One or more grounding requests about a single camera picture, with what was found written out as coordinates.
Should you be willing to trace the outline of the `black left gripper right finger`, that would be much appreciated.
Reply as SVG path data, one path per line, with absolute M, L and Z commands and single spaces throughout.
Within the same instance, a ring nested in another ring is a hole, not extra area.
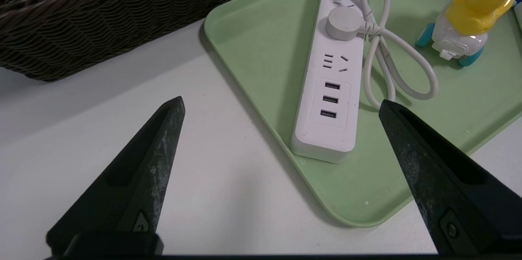
M 439 254 L 520 254 L 522 200 L 408 108 L 379 118 Z

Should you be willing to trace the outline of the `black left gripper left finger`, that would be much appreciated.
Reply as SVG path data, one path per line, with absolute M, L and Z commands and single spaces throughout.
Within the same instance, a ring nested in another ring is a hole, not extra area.
M 185 117 L 163 103 L 47 232 L 52 254 L 162 254 L 156 230 Z

